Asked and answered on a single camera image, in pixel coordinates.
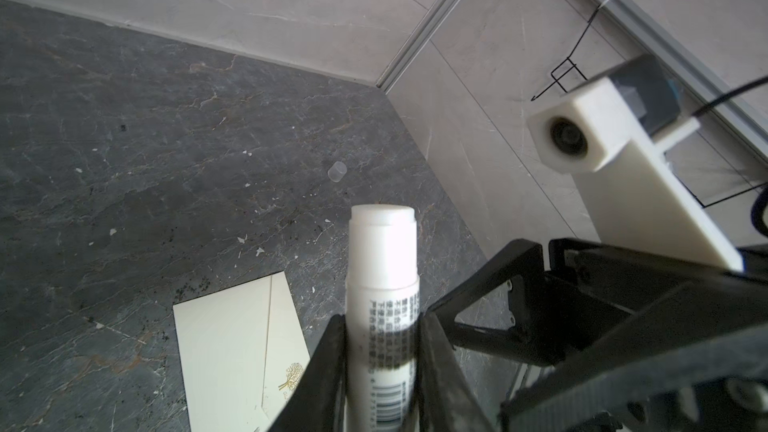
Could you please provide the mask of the white glue stick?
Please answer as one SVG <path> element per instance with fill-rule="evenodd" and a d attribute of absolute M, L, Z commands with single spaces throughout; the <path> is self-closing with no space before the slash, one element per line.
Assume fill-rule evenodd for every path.
<path fill-rule="evenodd" d="M 346 274 L 347 430 L 412 429 L 419 312 L 414 209 L 354 206 Z"/>

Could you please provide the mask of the translucent glue stick cap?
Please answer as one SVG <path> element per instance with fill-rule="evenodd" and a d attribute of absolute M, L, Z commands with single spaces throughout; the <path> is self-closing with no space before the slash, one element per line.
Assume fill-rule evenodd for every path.
<path fill-rule="evenodd" d="M 327 171 L 328 178 L 334 182 L 339 183 L 347 174 L 348 168 L 345 163 L 336 161 Z"/>

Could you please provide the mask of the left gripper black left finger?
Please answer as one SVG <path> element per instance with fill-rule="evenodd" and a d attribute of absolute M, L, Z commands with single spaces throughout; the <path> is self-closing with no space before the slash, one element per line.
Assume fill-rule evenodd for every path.
<path fill-rule="evenodd" d="M 343 315 L 334 315 L 269 431 L 343 431 L 345 405 L 346 324 Z"/>

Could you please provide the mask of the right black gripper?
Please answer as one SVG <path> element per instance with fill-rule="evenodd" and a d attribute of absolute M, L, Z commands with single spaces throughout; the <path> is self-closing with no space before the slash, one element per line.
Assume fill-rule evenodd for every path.
<path fill-rule="evenodd" d="M 433 303 L 451 344 L 548 366 L 500 410 L 506 431 L 606 414 L 633 431 L 767 427 L 767 249 L 741 272 L 576 239 L 516 239 Z"/>

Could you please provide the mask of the aluminium frame profiles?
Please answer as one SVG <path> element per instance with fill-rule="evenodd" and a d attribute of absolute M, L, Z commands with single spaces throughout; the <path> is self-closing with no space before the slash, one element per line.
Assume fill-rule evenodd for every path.
<path fill-rule="evenodd" d="M 767 73 L 767 0 L 633 0 L 727 89 Z M 640 49 L 591 0 L 461 0 L 389 97 L 432 167 L 539 164 L 527 118 Z"/>

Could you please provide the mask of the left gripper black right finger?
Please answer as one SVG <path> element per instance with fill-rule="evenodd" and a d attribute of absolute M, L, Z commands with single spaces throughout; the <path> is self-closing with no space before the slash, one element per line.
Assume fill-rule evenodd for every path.
<path fill-rule="evenodd" d="M 417 403 L 420 431 L 493 431 L 432 312 L 419 319 Z"/>

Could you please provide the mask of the cream paper envelope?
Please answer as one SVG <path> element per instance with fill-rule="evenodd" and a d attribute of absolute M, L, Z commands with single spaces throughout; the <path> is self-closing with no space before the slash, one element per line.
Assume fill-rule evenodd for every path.
<path fill-rule="evenodd" d="M 173 307 L 194 431 L 266 431 L 309 362 L 285 273 Z"/>

